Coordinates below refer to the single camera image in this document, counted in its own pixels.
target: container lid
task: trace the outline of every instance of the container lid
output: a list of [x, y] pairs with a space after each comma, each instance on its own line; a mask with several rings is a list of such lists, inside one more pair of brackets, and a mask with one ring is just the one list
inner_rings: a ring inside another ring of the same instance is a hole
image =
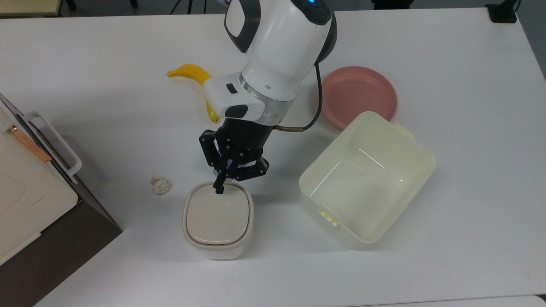
[[240, 240], [250, 224], [251, 200], [239, 185], [226, 182], [216, 194], [212, 182], [197, 186], [188, 195], [187, 233], [205, 245], [227, 245]]

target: plastic container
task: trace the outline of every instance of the plastic container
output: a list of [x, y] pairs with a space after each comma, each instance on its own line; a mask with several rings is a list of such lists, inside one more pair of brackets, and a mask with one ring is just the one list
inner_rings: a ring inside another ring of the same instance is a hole
[[346, 247], [362, 249], [387, 231], [435, 167], [412, 134], [365, 112], [301, 175], [300, 205]]
[[233, 259], [252, 232], [254, 204], [241, 185], [226, 182], [224, 193], [216, 194], [213, 183], [196, 186], [186, 198], [184, 236], [207, 258]]

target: white cart handle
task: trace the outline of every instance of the white cart handle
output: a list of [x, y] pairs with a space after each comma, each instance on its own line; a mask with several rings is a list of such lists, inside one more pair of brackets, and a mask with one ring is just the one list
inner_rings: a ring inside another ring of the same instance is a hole
[[78, 156], [76, 155], [76, 153], [72, 150], [72, 148], [70, 148], [70, 146], [68, 146], [67, 142], [64, 141], [64, 139], [61, 137], [61, 135], [57, 132], [57, 130], [55, 130], [55, 128], [53, 128], [53, 126], [51, 125], [51, 123], [45, 119], [40, 113], [38, 112], [30, 112], [28, 113], [27, 115], [23, 116], [23, 119], [27, 122], [30, 122], [31, 120], [35, 119], [36, 117], [40, 118], [44, 123], [45, 125], [53, 132], [53, 134], [55, 135], [55, 137], [61, 142], [61, 144], [64, 146], [64, 148], [68, 151], [68, 153], [72, 156], [72, 158], [74, 159], [74, 166], [72, 166], [71, 168], [67, 169], [66, 170], [66, 173], [69, 175], [69, 176], [73, 176], [74, 174], [76, 174], [78, 172], [78, 170], [80, 170], [81, 168], [81, 160], [80, 158], [78, 158]]

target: toy banana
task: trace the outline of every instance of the toy banana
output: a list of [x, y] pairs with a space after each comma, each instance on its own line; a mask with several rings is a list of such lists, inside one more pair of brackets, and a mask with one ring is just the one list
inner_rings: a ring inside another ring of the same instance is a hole
[[[205, 83], [205, 81], [210, 78], [210, 75], [204, 69], [193, 64], [184, 64], [180, 66], [180, 68], [178, 69], [169, 71], [167, 73], [167, 76], [169, 78], [172, 78], [175, 76], [190, 78], [199, 82], [201, 86], [203, 86], [203, 83]], [[205, 104], [206, 104], [207, 114], [209, 115], [210, 120], [212, 122], [217, 122], [218, 115], [216, 115], [216, 112], [214, 112], [214, 110], [212, 109], [212, 107], [210, 106], [209, 102], [206, 99], [205, 99]]]

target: black cable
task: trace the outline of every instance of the black cable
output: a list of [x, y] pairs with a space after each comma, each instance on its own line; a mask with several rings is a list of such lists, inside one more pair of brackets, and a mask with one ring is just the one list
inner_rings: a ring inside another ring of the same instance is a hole
[[180, 0], [176, 1], [176, 4], [174, 5], [173, 10], [169, 13], [169, 15], [172, 15], [174, 13], [174, 10], [176, 9], [176, 7], [178, 7], [179, 3], [180, 3]]
[[318, 120], [318, 116], [321, 114], [322, 110], [322, 81], [321, 81], [321, 70], [318, 68], [318, 63], [315, 63], [314, 65], [315, 71], [317, 72], [317, 85], [318, 85], [318, 108], [317, 113], [314, 115], [313, 120], [307, 126], [305, 127], [284, 127], [284, 126], [275, 126], [274, 129], [277, 129], [279, 131], [287, 131], [287, 132], [303, 132], [311, 126]]

